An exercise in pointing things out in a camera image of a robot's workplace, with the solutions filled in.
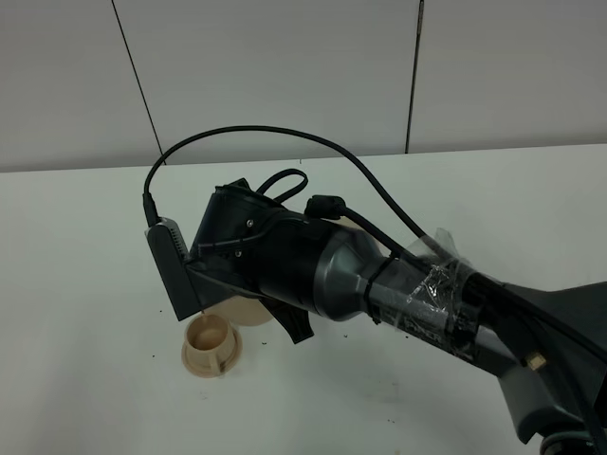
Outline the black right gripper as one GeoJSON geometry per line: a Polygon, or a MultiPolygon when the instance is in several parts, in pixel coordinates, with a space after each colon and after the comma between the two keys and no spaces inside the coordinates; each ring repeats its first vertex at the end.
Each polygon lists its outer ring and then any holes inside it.
{"type": "Polygon", "coordinates": [[[297,344],[314,336],[309,313],[320,312],[314,280],[322,255],[322,221],[284,206],[307,186],[305,177],[269,196],[278,181],[270,177],[256,190],[244,178],[217,186],[185,268],[202,309],[235,296],[262,300],[297,344]]]}

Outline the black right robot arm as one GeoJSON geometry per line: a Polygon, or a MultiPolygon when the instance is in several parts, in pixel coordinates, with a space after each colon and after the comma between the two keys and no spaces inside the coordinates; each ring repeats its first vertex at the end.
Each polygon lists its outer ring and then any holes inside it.
{"type": "Polygon", "coordinates": [[[205,305],[256,298],[296,341],[310,315],[366,315],[496,376],[518,438],[540,435],[544,454],[606,450],[604,283],[498,282],[432,238],[400,246],[337,196],[298,213],[245,180],[215,190],[186,266],[205,305]]]}

